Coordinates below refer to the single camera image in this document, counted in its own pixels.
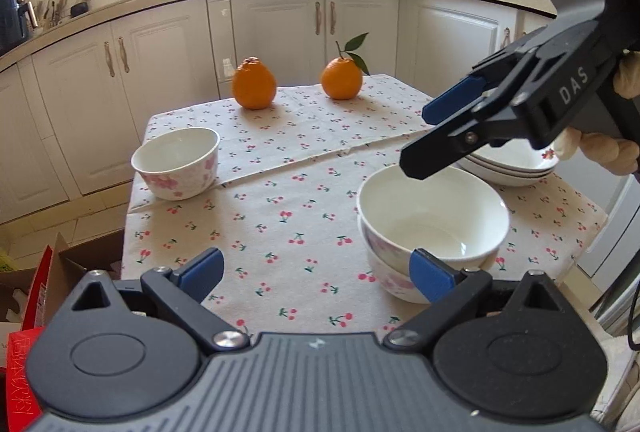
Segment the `gloved right hand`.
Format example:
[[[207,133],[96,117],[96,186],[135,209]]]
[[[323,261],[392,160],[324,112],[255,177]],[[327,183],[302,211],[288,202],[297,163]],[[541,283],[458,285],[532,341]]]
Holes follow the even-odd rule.
[[[639,53],[627,54],[613,80],[614,91],[625,100],[635,100],[640,93]],[[560,160],[568,160],[580,149],[589,160],[617,176],[639,176],[639,145],[631,140],[594,132],[584,133],[566,128],[552,144]]]

